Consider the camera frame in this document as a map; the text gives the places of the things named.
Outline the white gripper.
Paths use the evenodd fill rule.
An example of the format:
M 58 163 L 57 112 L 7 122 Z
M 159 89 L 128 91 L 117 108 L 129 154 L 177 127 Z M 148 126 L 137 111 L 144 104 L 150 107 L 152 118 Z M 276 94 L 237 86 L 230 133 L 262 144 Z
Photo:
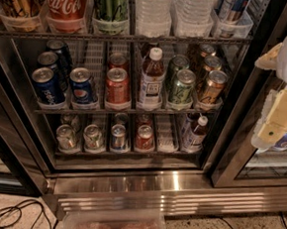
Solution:
M 287 37 L 254 63 L 259 69 L 275 70 L 287 82 Z M 257 149 L 271 148 L 287 133 L 287 88 L 270 90 L 263 103 L 250 142 Z

